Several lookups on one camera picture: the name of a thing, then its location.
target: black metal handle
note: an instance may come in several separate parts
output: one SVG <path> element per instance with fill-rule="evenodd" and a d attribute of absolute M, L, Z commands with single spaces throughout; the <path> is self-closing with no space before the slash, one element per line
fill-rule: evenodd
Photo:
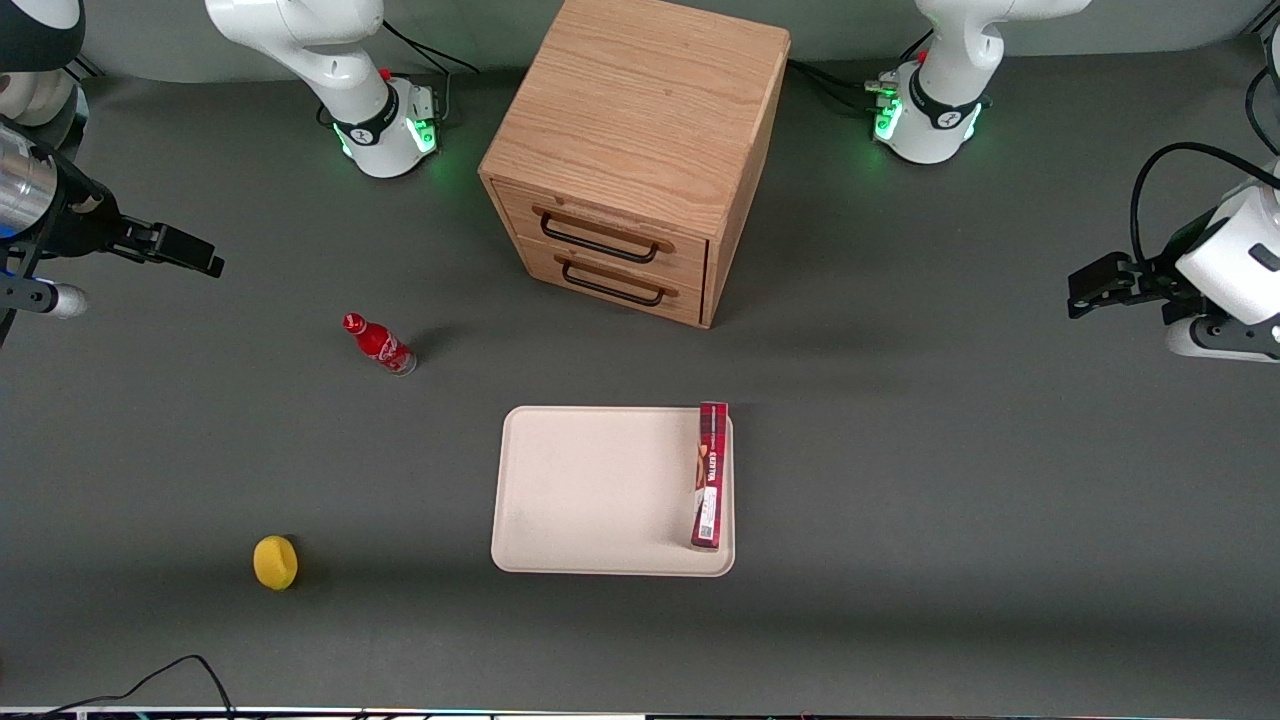
<path fill-rule="evenodd" d="M 653 263 L 653 259 L 658 256 L 657 242 L 649 246 L 649 252 L 645 252 L 644 255 L 636 255 L 635 252 L 627 252 L 626 250 L 617 250 L 614 247 L 609 247 L 608 245 L 600 245 L 599 242 L 593 242 L 590 240 L 586 240 L 585 237 L 577 237 L 573 234 L 568 234 L 566 232 L 553 231 L 552 228 L 547 227 L 547 223 L 549 222 L 552 222 L 552 214 L 543 213 L 543 222 L 541 222 L 543 234 L 553 240 L 568 242 L 570 245 L 576 245 L 579 247 L 585 247 L 588 250 L 594 250 L 596 252 L 604 252 L 611 258 L 617 258 L 620 260 L 626 260 L 628 263 L 639 263 L 641 265 L 645 263 Z"/>
<path fill-rule="evenodd" d="M 573 264 L 570 263 L 568 260 L 561 260 L 561 263 L 563 264 L 563 266 L 561 268 L 561 277 L 563 277 L 564 282 L 567 282 L 568 284 L 576 284 L 577 287 L 585 287 L 586 290 L 593 290 L 595 292 L 603 292 L 604 295 L 608 295 L 611 297 L 617 297 L 618 300 L 626 300 L 627 302 L 635 302 L 636 305 L 641 305 L 644 307 L 657 307 L 658 304 L 662 302 L 662 296 L 667 292 L 667 291 L 664 291 L 664 290 L 662 290 L 659 287 L 657 296 L 654 296 L 654 297 L 640 297 L 639 295 L 631 295 L 630 292 L 622 292 L 621 290 L 613 290 L 612 287 L 605 287 L 603 284 L 594 283 L 591 281 L 584 281 L 582 278 L 575 278 L 573 275 L 568 274 L 568 270 L 570 270 L 570 268 L 573 266 Z"/>

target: wooden box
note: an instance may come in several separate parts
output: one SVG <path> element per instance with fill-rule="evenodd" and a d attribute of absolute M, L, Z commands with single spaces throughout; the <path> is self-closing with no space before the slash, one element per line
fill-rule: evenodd
<path fill-rule="evenodd" d="M 529 274 L 710 327 L 790 45 L 658 0 L 564 0 L 480 163 Z"/>

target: beige tray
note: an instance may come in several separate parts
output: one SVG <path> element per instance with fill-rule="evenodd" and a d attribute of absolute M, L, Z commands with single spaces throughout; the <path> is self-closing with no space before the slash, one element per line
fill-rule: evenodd
<path fill-rule="evenodd" d="M 508 573 L 728 573 L 733 421 L 714 551 L 689 542 L 698 441 L 698 407 L 516 407 L 502 433 L 494 564 Z"/>

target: metal cylinder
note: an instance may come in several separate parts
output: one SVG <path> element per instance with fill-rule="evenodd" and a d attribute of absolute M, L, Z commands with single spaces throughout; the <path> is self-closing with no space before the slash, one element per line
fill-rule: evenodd
<path fill-rule="evenodd" d="M 54 288 L 54 306 L 49 309 L 50 315 L 65 320 L 88 310 L 88 295 L 79 287 L 68 283 L 49 284 Z"/>
<path fill-rule="evenodd" d="M 32 155 L 31 142 L 0 127 L 0 240 L 36 224 L 58 188 L 58 168 Z"/>

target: gray table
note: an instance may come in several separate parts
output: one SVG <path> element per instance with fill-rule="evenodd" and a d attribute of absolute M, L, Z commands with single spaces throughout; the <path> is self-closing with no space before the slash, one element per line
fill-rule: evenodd
<path fill-rule="evenodd" d="M 1010 60 L 938 168 L 788 76 L 710 332 L 524 273 L 475 176 L 516 76 L 460 82 L 389 182 L 300 82 L 95 86 L 83 167 L 227 274 L 44 268 L 95 305 L 0 357 L 0 705 L 201 652 L 246 706 L 1280 715 L 1280 375 L 1170 355 L 1153 305 L 1065 316 L 1152 150 L 1265 159 L 1260 58 Z M 1235 181 L 1169 159 L 1151 246 Z M 358 356 L 352 310 L 422 366 Z M 739 432 L 727 577 L 492 565 L 508 410 L 704 398 Z M 294 592 L 253 582 L 269 533 L 301 538 Z M 137 700 L 216 696 L 191 667 Z"/>

